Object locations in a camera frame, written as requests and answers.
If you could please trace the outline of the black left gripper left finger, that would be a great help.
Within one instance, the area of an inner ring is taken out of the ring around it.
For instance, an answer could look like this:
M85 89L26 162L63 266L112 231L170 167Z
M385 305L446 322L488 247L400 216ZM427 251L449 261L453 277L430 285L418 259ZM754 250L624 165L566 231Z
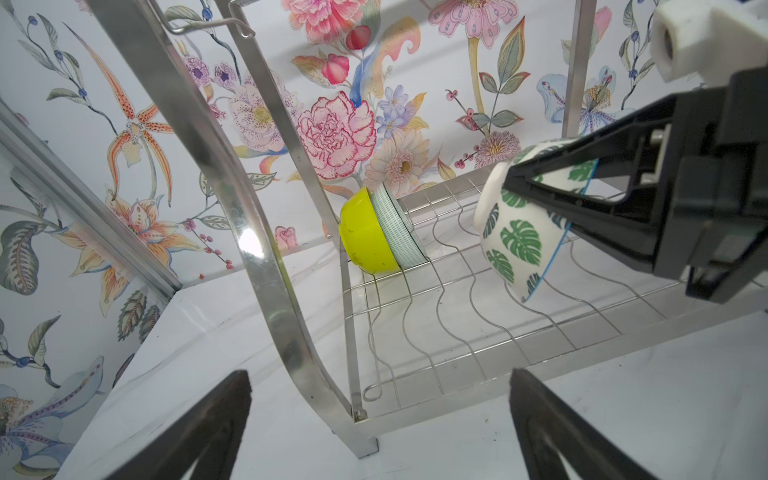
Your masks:
M187 413L111 473L111 479L228 479L251 408L251 384L235 370Z

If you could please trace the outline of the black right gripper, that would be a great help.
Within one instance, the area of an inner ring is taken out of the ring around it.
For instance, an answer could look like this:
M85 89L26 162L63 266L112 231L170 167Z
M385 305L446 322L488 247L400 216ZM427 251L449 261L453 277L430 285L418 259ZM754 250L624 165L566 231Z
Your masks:
M546 174L585 163L593 166L588 179L627 176L633 185L662 164L661 233L655 185L608 201L544 182ZM503 187L565 218L626 266L654 264L655 275L669 278L685 273L688 296L725 303L767 268L767 70L666 96L511 167Z

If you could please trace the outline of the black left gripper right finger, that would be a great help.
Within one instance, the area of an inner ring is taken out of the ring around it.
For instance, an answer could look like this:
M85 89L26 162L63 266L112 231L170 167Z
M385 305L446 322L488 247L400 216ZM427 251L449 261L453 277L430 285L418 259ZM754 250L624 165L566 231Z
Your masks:
M526 369L512 371L509 405L531 479L654 477Z

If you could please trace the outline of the green leaf pattern bowl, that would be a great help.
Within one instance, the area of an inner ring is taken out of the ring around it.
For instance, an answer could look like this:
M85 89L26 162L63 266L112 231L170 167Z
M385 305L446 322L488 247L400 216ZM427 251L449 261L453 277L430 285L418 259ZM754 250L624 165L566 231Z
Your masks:
M481 250L495 272L521 301L528 301L542 282L570 229L568 221L503 187L512 166L570 144L570 139L534 144L511 160L497 163L482 187L473 226Z

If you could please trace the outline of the pale teal ceramic bowl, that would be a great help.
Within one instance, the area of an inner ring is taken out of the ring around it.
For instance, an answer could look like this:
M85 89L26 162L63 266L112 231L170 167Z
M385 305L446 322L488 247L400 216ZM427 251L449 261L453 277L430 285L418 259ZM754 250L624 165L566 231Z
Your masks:
M406 270L427 263L424 247L415 234L409 216L385 185L376 188L371 194L371 201L398 266Z

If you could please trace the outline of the lime green plastic bowl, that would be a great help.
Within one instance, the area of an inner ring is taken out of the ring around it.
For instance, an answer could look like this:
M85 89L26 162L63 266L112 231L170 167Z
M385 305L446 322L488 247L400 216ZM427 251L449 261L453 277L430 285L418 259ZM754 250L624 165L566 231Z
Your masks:
M384 274L399 269L366 187L342 207L339 233L349 259L361 270Z

